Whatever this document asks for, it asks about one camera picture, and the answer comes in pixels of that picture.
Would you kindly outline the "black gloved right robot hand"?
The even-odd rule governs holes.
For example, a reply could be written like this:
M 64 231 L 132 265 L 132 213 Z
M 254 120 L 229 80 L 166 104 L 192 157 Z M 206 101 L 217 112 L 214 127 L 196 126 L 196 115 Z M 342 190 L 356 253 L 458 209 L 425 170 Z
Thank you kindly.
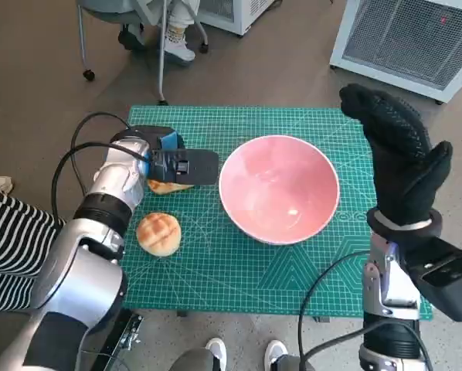
M 433 146 L 420 114 L 403 99 L 350 83 L 339 91 L 344 115 L 360 121 L 372 149 L 378 211 L 398 226 L 430 219 L 451 169 L 453 146 Z

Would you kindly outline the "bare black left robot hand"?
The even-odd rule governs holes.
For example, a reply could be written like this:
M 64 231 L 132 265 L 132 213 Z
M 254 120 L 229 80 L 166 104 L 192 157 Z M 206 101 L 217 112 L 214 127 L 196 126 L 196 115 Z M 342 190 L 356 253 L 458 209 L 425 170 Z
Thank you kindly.
M 182 136 L 173 128 L 154 125 L 135 125 L 131 128 L 135 135 L 145 140 L 151 149 L 184 149 Z

